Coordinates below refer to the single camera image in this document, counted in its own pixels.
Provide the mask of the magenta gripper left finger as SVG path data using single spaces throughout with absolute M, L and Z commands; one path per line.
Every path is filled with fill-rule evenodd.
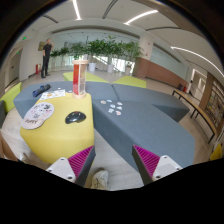
M 95 155 L 95 147 L 90 146 L 69 158 L 59 158 L 47 172 L 83 187 Z

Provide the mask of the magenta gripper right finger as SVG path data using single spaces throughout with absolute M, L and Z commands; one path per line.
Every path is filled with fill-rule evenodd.
M 132 146 L 135 160 L 143 184 L 147 185 L 182 169 L 168 155 L 158 156 L 140 146 Z

